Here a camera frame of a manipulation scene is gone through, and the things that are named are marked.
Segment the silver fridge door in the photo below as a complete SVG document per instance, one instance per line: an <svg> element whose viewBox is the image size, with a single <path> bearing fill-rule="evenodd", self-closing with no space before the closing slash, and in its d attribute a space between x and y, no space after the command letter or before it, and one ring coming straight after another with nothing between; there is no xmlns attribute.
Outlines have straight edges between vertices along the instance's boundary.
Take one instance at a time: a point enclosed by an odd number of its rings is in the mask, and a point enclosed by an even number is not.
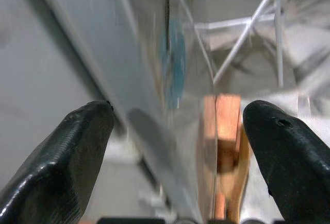
<svg viewBox="0 0 330 224"><path fill-rule="evenodd" d="M193 0L46 0L176 216L205 223L214 171L205 159L207 54Z"/></svg>

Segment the white metal rack frame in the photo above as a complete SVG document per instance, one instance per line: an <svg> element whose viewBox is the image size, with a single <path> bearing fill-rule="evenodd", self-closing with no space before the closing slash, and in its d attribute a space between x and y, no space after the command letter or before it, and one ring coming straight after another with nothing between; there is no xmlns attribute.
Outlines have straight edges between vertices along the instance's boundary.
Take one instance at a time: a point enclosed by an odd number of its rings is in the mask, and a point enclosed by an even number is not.
<svg viewBox="0 0 330 224"><path fill-rule="evenodd" d="M224 75L225 71L229 67L230 63L233 61L234 57L238 53L239 49L241 48L241 46L247 39L247 37L248 37L250 31L252 30L252 28L254 27L255 23L260 20L260 17L262 16L262 12L265 9L266 5L270 2L270 0L262 0L261 3L259 4L259 6L257 7L256 11L250 18L236 19L236 20L232 20L232 21L228 21L228 22L227 21L218 22L218 23L214 23L211 25L203 24L202 26L198 26L194 22L192 13L191 13L189 7L187 6L185 0L178 0L178 1L181 4L182 8L184 9L184 11L187 15L188 21L193 28L197 41L202 50L205 62L207 64L210 77L212 78L212 83L213 83L213 85L217 85L219 83L220 79L222 78L222 76ZM231 49L231 51L225 58L225 61L223 62L221 67L216 71L215 68L213 67L213 63L211 62L211 60L209 59L209 57L206 53L206 49L202 42L202 38L200 36L199 30L204 29L204 28L205 29L217 29L217 28L230 27L230 26L242 25L242 24L245 25L243 32L241 33L241 35L238 38L237 42L235 43L234 47Z"/></svg>

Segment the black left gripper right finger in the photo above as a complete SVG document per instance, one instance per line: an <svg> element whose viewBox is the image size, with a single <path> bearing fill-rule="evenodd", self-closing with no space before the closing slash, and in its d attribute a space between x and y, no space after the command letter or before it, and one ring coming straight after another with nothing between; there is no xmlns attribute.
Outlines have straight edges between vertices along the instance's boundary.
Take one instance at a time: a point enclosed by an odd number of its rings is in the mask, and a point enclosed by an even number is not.
<svg viewBox="0 0 330 224"><path fill-rule="evenodd" d="M264 100L244 108L243 126L283 219L330 224L330 148L302 120Z"/></svg>

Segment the wooden block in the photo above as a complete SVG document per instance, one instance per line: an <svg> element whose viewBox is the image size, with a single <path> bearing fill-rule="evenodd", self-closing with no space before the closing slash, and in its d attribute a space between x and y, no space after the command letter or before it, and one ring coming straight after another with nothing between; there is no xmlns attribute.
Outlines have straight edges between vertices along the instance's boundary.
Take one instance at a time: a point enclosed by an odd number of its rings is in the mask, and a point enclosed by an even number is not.
<svg viewBox="0 0 330 224"><path fill-rule="evenodd" d="M199 204L206 220L240 221L251 155L240 104L239 95L203 98Z"/></svg>

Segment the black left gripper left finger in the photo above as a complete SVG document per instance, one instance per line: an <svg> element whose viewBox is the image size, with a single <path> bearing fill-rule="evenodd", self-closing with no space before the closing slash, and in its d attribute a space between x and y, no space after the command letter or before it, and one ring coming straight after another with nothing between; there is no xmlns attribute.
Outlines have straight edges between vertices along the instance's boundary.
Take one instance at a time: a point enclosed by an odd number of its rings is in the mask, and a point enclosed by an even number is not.
<svg viewBox="0 0 330 224"><path fill-rule="evenodd" d="M113 127L108 101L70 112L0 190L0 224L78 224Z"/></svg>

